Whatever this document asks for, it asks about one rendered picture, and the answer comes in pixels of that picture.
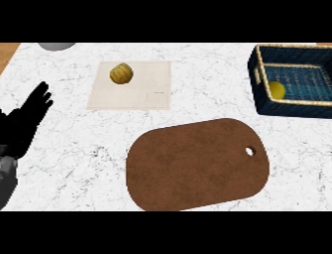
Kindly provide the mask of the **dark blue wicker basket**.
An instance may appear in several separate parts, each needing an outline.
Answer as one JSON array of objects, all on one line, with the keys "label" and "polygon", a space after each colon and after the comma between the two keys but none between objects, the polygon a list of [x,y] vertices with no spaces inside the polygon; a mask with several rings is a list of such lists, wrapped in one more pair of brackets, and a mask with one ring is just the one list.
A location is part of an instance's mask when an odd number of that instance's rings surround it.
[{"label": "dark blue wicker basket", "polygon": [[[248,72],[259,115],[332,119],[332,46],[258,44]],[[271,81],[285,87],[282,99],[270,96]]]}]

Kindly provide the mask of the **yellow-brown ridged fruit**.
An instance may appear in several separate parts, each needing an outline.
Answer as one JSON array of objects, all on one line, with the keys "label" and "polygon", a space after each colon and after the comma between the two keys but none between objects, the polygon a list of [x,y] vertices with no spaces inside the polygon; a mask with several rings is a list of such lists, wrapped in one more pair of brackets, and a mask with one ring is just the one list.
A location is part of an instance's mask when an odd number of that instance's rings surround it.
[{"label": "yellow-brown ridged fruit", "polygon": [[119,63],[109,71],[109,79],[115,84],[125,84],[131,81],[132,70],[127,63]]}]

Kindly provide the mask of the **brown wooden cutting board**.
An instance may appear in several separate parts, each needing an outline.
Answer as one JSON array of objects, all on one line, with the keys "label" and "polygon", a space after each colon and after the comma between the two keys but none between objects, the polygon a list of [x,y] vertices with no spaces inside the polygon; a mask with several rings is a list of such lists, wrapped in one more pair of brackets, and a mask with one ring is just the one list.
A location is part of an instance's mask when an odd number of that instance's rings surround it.
[{"label": "brown wooden cutting board", "polygon": [[130,197],[144,210],[183,210],[255,195],[268,161],[258,136],[234,119],[147,131],[125,159]]}]

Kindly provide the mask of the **yellow lemon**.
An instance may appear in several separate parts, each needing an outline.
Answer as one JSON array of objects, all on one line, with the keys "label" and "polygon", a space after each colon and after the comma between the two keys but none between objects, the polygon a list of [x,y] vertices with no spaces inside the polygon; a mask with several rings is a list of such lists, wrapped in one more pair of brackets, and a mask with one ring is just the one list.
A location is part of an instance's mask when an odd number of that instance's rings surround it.
[{"label": "yellow lemon", "polygon": [[280,82],[271,81],[268,83],[268,91],[273,99],[282,99],[285,96],[285,87]]}]

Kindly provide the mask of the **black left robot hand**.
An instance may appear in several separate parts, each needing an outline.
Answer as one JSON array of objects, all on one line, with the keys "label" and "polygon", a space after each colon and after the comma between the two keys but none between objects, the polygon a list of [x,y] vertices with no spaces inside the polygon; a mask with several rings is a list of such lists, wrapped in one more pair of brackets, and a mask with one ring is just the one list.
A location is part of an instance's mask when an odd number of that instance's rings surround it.
[{"label": "black left robot hand", "polygon": [[48,85],[41,82],[22,106],[8,114],[0,109],[0,159],[6,156],[20,159],[28,151],[38,125],[53,100]]}]

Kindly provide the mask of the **beige placemat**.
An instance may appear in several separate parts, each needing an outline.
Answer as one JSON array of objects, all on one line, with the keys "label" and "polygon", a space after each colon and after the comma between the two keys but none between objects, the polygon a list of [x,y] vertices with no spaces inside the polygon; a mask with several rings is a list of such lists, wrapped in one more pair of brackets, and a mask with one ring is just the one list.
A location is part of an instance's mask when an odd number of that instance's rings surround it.
[{"label": "beige placemat", "polygon": [[[115,66],[125,63],[132,77],[125,84],[109,78]],[[97,66],[87,109],[101,110],[168,110],[171,103],[169,62],[100,62]]]}]

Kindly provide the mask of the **grey round object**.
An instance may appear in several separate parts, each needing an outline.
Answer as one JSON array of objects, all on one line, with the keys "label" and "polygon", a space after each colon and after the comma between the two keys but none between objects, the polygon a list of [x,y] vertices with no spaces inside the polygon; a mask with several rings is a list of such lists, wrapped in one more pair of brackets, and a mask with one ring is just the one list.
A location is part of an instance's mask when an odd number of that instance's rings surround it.
[{"label": "grey round object", "polygon": [[73,43],[39,43],[39,47],[50,52],[62,51],[68,49]]}]

